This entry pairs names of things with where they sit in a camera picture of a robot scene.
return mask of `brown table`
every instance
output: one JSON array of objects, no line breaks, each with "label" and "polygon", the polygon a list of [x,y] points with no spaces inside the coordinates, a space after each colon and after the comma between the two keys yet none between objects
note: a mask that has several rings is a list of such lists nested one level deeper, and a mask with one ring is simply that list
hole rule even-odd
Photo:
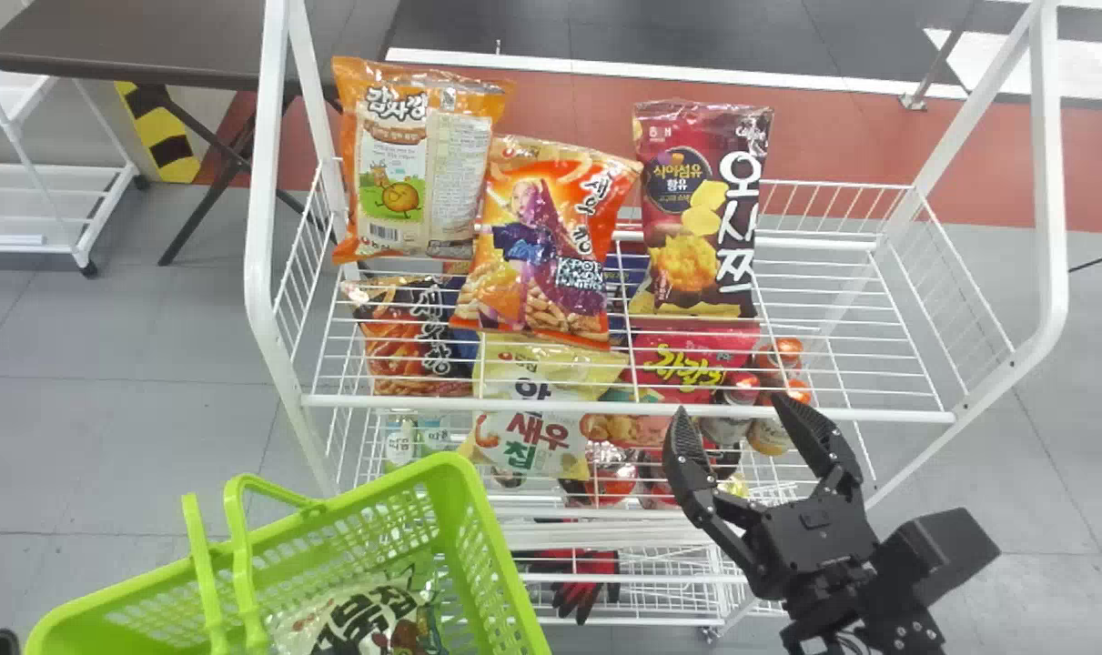
[{"label": "brown table", "polygon": [[[333,55],[382,60],[400,0],[305,0],[325,97],[335,106]],[[166,266],[198,227],[235,174],[250,170],[250,128],[219,140],[166,92],[205,86],[253,92],[259,86],[263,0],[35,0],[0,30],[0,69],[138,84],[142,107],[164,107],[227,158],[206,195],[159,265]],[[288,67],[284,108],[300,95]],[[136,103],[130,99],[131,107]],[[299,216],[304,205],[277,195]]]}]

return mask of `gray tile floor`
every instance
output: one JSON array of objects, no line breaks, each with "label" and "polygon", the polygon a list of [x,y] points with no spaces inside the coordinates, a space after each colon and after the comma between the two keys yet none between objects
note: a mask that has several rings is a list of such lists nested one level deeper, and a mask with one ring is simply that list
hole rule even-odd
[{"label": "gray tile floor", "polygon": [[[0,626],[26,635],[53,605],[185,551],[181,493],[215,534],[222,483],[255,471],[312,491],[242,313],[246,194],[227,192],[171,268],[156,268],[201,190],[122,201],[86,281],[52,257],[0,257]],[[1035,322],[1033,235],[951,226],[1005,328]],[[1102,254],[1073,235],[1070,261]],[[1102,653],[1102,265],[1071,278],[1061,343],[872,514],[885,534],[966,506],[1004,556],[934,612],[951,653]],[[867,428],[885,474],[934,436]],[[258,519],[274,508],[255,507]],[[716,653],[776,653],[749,619]],[[557,653],[701,652],[689,629],[547,631]]]}]

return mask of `cart wheel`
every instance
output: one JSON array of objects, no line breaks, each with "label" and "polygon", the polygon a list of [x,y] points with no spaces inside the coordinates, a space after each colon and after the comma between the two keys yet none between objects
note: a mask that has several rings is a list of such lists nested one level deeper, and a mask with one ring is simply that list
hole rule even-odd
[{"label": "cart wheel", "polygon": [[721,631],[713,629],[713,626],[700,626],[696,629],[696,637],[709,646],[716,646],[716,642],[721,640]]}]

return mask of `red glove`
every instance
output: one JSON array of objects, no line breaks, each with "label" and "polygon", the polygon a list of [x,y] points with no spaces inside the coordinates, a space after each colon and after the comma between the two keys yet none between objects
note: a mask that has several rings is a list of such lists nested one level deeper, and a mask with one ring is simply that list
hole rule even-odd
[{"label": "red glove", "polygon": [[[551,550],[515,552],[515,559],[537,559],[527,569],[532,573],[619,573],[619,554],[614,550],[584,550],[584,548],[552,548]],[[608,602],[619,601],[619,583],[575,583],[559,581],[551,584],[554,600],[551,606],[559,610],[559,618],[575,612],[575,623],[583,625],[592,614],[592,606],[603,586],[608,588]]]}]

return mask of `floor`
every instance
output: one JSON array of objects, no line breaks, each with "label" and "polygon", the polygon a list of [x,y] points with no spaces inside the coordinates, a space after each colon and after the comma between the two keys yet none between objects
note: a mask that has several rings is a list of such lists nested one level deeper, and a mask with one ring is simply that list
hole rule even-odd
[{"label": "floor", "polygon": [[[22,637],[53,605],[183,556],[181,493],[198,493],[223,535],[215,508],[230,475],[312,490],[244,315],[246,192],[227,192],[175,266],[154,266],[198,195],[131,191],[94,281],[54,258],[0,260],[0,626]],[[1027,335],[1031,232],[950,232],[1005,328]],[[1071,233],[1069,248],[1072,262],[1099,257],[1102,235]],[[1102,265],[1071,283],[1048,361],[872,513],[886,534],[966,506],[1003,548],[934,609],[951,653],[1102,653]],[[876,470],[933,436],[867,430]],[[746,621],[714,652],[778,652],[780,624]],[[547,633],[557,653],[704,648],[688,629]]]},{"label": "floor", "polygon": [[[627,153],[633,100],[770,104],[778,122],[768,175],[907,182],[963,87],[979,79],[961,62],[987,55],[992,36],[1022,11],[1017,2],[984,2],[971,25],[980,36],[966,42],[979,50],[958,51],[938,78],[950,99],[907,112],[893,90],[920,77],[933,40],[954,25],[965,0],[701,3],[707,11],[656,1],[479,0],[450,17],[429,11],[441,4],[434,0],[406,0],[412,9],[393,46],[398,58],[445,57],[461,71],[517,79],[504,130]],[[1061,9],[1061,36],[1101,44],[1085,53],[1101,51],[1102,0],[1062,4],[1070,6]],[[744,13],[714,18],[727,11]],[[496,46],[526,57],[526,66],[465,55],[491,55]],[[640,67],[620,78],[596,62]],[[508,71],[466,67],[482,65]],[[668,78],[670,66],[696,66],[684,76],[704,82]],[[1001,322],[1022,340],[1035,325],[1037,290],[1028,108],[1024,88],[1011,90],[932,203]],[[250,107],[253,98],[239,96],[219,132],[238,130]],[[1102,256],[1102,95],[1067,104],[1063,137],[1069,261],[1079,264]],[[281,150],[281,184],[290,190],[311,178],[306,147],[293,105]],[[208,158],[202,178],[216,167]],[[313,490],[244,314],[246,191],[227,191],[175,266],[154,266],[202,191],[128,192],[96,249],[101,277],[93,281],[58,258],[0,257],[0,626],[22,638],[52,606],[183,557],[180,494],[196,492],[210,530],[223,536],[217,498],[227,477],[250,471]],[[934,436],[866,429],[883,480]],[[885,535],[955,506],[966,506],[1004,555],[934,606],[948,652],[1102,654],[1102,265],[1072,273],[1069,322],[1048,359],[871,518]],[[276,517],[252,509],[257,522]],[[749,619],[709,651],[779,653],[782,625]],[[547,634],[555,653],[705,651],[689,629],[555,626]]]}]

